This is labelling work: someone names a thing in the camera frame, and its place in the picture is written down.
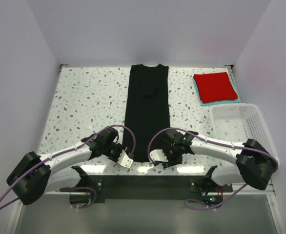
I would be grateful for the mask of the black t shirt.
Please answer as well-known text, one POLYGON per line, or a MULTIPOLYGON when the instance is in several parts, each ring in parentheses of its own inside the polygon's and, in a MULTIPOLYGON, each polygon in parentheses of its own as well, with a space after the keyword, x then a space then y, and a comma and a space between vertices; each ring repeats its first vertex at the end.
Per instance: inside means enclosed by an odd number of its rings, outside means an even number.
POLYGON ((130 69, 124 125, 135 135, 133 159, 148 162, 152 137, 170 126, 168 105, 169 67, 133 65, 130 69))

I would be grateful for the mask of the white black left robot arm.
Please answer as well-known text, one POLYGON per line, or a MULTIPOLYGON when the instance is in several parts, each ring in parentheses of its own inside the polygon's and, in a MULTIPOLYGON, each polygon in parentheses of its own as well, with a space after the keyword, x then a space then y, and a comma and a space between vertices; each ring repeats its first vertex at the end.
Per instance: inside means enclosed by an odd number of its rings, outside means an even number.
POLYGON ((87 188, 86 172, 78 163, 100 156, 125 167, 122 158, 127 148, 118 143, 118 131, 105 128, 78 141, 73 146, 49 154, 28 152, 8 176, 10 186, 23 205, 36 202, 44 193, 73 187, 76 191, 87 188))

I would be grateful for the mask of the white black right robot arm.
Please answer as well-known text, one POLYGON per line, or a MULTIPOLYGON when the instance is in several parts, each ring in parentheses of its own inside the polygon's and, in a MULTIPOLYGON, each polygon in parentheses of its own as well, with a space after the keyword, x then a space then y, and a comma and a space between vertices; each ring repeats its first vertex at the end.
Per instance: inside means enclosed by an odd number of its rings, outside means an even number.
POLYGON ((156 150, 156 161, 164 168, 182 163, 184 154, 203 155, 222 160, 213 165, 196 183, 206 191, 214 192, 221 186, 245 183, 257 190, 265 190, 278 161, 258 141, 228 142, 178 128, 166 129, 165 146, 156 150))

